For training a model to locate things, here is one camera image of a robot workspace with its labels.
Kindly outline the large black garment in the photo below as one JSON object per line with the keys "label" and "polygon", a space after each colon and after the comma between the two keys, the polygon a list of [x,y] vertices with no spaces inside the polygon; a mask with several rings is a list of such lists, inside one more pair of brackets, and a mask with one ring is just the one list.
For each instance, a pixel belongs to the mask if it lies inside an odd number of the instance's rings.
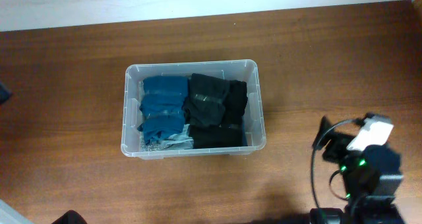
{"label": "large black garment", "polygon": [[242,146],[242,117],[248,102],[247,83],[231,80],[229,94],[224,100],[226,111],[219,125],[199,127],[191,125],[189,136],[194,149],[229,148]]}

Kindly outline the small black garment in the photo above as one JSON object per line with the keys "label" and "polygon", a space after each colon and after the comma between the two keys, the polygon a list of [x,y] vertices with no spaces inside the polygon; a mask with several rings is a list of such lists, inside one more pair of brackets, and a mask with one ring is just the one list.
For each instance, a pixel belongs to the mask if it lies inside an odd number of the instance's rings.
{"label": "small black garment", "polygon": [[184,104],[187,123],[208,127],[219,125],[226,111],[224,100],[229,94],[229,81],[194,73],[189,80],[189,96]]}

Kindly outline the light blue jeans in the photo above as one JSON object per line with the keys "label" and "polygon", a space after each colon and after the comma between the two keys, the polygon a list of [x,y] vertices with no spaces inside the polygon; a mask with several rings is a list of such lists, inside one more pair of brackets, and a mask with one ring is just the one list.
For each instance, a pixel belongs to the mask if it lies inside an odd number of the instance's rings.
{"label": "light blue jeans", "polygon": [[188,135],[188,129],[189,125],[185,123],[182,133],[174,134],[165,140],[151,143],[148,146],[144,143],[141,146],[141,150],[143,152],[157,152],[164,150],[191,149],[193,147],[193,139]]}

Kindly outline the teal taped garment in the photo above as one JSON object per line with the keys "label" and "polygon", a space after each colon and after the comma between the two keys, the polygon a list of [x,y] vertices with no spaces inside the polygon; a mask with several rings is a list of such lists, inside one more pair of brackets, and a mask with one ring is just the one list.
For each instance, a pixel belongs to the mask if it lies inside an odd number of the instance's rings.
{"label": "teal taped garment", "polygon": [[185,126],[183,106],[188,96],[185,76],[152,76],[142,81],[144,96],[140,112],[144,122],[138,127],[144,143],[159,142],[180,134]]}

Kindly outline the dark blue jeans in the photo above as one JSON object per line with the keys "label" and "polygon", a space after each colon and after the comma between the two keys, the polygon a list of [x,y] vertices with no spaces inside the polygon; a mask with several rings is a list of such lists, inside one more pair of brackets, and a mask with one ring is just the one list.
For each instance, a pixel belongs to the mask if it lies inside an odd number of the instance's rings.
{"label": "dark blue jeans", "polygon": [[242,130],[242,146],[248,146],[246,132],[245,132],[245,120],[244,120],[244,117],[242,117],[241,130]]}

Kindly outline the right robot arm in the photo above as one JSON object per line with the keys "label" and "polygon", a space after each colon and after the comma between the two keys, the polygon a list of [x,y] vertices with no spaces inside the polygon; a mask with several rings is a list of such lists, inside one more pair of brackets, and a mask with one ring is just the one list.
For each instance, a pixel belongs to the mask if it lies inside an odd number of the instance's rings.
{"label": "right robot arm", "polygon": [[320,120],[312,148],[323,152],[323,160],[338,165],[332,176],[342,177],[346,194],[341,199],[347,205],[317,205],[309,213],[310,224],[404,222],[394,204],[404,176],[401,156],[388,143],[393,128],[389,117],[374,113],[335,124],[327,117]]}

